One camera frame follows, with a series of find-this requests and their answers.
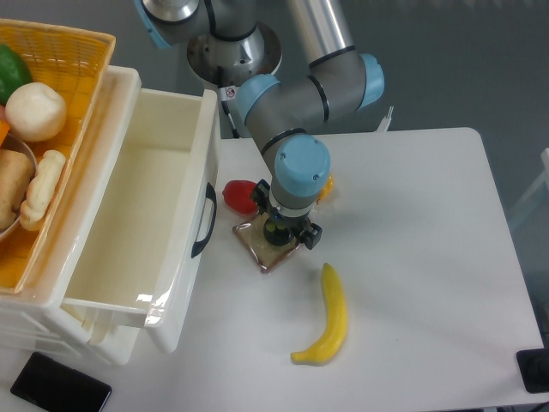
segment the blue joint cover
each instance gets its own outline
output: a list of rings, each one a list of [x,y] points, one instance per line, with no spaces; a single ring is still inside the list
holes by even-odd
[[[288,137],[274,159],[274,172],[281,186],[296,197],[317,194],[329,176],[329,151],[315,137]]]
[[[366,90],[359,109],[379,99],[385,89],[383,71],[376,58],[371,54],[361,54],[360,56],[366,67]]]
[[[143,25],[147,29],[148,35],[153,41],[154,46],[157,49],[169,49],[170,47],[172,47],[167,41],[164,40],[162,36],[160,36],[158,30],[156,30],[156,27],[148,18],[147,13],[143,9],[142,0],[134,0],[134,5],[136,6],[137,13],[141,17]]]
[[[240,86],[237,93],[237,108],[240,117],[244,120],[244,124],[246,123],[248,113],[262,94],[279,83],[279,80],[273,75],[257,75],[248,79]]]

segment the yellow basket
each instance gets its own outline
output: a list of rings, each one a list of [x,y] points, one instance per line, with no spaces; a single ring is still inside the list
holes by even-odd
[[[0,293],[16,294],[22,290],[44,247],[111,60],[115,38],[72,27],[0,19],[1,43],[23,58],[34,82],[47,84],[67,103],[67,122],[63,130],[48,141],[29,144],[38,161],[50,149],[67,157],[44,224],[39,232],[27,232],[18,227],[0,243]]]

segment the gray floor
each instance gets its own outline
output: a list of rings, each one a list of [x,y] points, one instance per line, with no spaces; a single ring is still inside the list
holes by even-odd
[[[278,34],[278,72],[307,74],[285,2],[259,0]],[[316,133],[375,130],[394,105],[391,130],[467,126],[483,137],[507,212],[540,174],[549,147],[549,2],[542,0],[341,0],[360,52],[383,66],[375,105]],[[112,64],[136,68],[143,86],[200,94],[185,45],[156,50],[130,0],[0,0],[0,16],[82,27],[117,36]],[[536,308],[549,303],[549,199],[514,233]]]

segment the black phone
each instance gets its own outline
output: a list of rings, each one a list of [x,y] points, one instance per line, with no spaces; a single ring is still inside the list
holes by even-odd
[[[10,391],[49,412],[100,412],[112,388],[34,352]]]

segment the yellow banana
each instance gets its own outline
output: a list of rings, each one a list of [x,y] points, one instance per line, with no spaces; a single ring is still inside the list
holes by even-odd
[[[326,302],[326,329],[308,349],[290,354],[294,363],[322,364],[337,353],[347,334],[347,304],[337,272],[324,264],[323,292]]]

